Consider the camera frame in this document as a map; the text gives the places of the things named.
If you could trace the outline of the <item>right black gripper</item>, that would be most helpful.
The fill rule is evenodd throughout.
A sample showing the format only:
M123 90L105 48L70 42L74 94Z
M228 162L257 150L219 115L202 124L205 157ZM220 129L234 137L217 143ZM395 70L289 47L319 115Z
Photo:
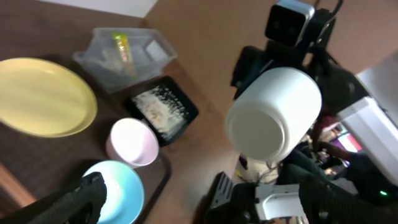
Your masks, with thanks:
M318 85L327 112L336 114L368 96L358 79L328 53L326 47L335 25L337 9L316 9L302 39L289 47L268 40L265 49L245 46L236 62L230 85L235 98L263 72L277 67L291 67L309 75Z

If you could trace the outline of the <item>green yellow snack wrapper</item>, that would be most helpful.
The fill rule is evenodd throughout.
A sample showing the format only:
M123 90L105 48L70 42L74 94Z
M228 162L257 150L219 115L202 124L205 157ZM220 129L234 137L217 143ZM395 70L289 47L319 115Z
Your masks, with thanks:
M121 32L115 32L112 34L112 38L116 44L116 48L124 65L124 69L128 72L130 76L135 77L136 72L134 69L133 57L131 55L127 35Z

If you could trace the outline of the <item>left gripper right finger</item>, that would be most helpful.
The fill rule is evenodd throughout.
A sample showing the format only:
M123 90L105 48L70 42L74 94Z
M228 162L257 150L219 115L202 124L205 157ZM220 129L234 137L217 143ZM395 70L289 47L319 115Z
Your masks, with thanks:
M367 203L317 177L302 180L298 195L310 224L397 223L397 212Z

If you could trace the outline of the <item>white cup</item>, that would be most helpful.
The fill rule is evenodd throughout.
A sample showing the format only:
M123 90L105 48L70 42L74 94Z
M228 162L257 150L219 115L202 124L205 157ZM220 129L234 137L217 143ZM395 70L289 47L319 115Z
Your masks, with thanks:
M295 68L260 75L234 101L225 119L234 151L259 161L287 157L318 118L322 95L315 81Z

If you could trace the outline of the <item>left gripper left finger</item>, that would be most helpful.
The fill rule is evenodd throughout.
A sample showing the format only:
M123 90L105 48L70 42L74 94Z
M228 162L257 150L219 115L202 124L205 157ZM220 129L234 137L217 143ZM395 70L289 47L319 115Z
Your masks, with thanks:
M107 189L99 172L1 218L1 224L97 224Z

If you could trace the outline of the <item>pink white bowl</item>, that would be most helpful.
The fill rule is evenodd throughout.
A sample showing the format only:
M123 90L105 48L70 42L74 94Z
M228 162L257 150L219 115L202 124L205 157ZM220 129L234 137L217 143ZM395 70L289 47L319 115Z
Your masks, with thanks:
M154 132L134 118L123 118L112 125L105 149L110 159L133 169L150 165L159 155L159 143Z

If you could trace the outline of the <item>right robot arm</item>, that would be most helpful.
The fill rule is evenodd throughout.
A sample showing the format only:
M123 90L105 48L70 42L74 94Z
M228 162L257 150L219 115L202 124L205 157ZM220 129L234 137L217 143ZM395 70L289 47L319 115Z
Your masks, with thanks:
M397 126L327 52L335 15L298 1L272 6L266 48L247 46L236 63L231 80L236 93L224 125L227 138L240 154L280 161L326 113L396 184Z

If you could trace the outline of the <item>white tissue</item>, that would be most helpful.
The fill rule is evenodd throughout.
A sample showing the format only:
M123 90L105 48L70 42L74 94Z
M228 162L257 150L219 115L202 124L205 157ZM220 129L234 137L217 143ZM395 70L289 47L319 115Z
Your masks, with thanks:
M120 72L123 70L123 63L115 54L103 50L101 56L102 58L95 58L92 62L112 72Z

